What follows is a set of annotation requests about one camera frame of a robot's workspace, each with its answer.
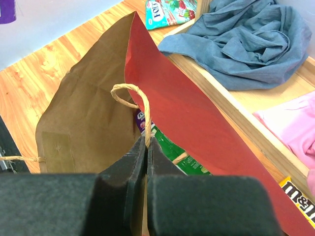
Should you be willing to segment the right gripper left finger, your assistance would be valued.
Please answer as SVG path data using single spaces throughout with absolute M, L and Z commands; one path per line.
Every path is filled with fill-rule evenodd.
M 147 149 L 99 174 L 1 174 L 3 236 L 139 236 Z

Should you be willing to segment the green Fox's candy bag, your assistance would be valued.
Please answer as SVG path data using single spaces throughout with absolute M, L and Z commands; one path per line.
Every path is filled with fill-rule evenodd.
M 154 30 L 184 24 L 195 18 L 196 0 L 147 0 L 145 26 Z

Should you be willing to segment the green snack packet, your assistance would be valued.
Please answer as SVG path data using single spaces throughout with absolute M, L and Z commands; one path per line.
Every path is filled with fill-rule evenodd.
M 170 141 L 155 125 L 151 128 L 164 155 L 186 175 L 211 175 L 211 173 L 191 157 L 184 149 Z

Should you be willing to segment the purple snack packet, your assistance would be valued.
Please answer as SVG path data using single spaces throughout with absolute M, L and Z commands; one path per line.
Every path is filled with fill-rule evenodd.
M 135 122 L 142 136 L 145 136 L 145 115 L 140 110 L 137 109 L 135 113 Z

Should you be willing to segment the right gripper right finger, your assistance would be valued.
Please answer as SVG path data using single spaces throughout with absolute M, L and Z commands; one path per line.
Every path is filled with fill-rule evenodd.
M 185 175 L 148 148 L 148 229 L 152 236 L 278 236 L 270 198 L 255 178 Z

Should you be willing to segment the yellow M&M's packet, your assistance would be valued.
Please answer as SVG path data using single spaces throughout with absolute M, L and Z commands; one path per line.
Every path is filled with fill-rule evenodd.
M 314 203 L 291 181 L 291 177 L 286 177 L 279 183 L 279 186 L 300 210 L 312 227 L 315 228 Z

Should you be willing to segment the brown red paper bag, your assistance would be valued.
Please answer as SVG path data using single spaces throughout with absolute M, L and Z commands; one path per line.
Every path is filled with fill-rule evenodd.
M 145 115 L 145 136 L 135 122 Z M 155 125 L 214 176 L 257 179 L 280 236 L 315 231 L 212 101 L 159 52 L 136 12 L 113 24 L 62 79 L 36 127 L 40 174 L 99 174 L 139 138 L 148 148 Z

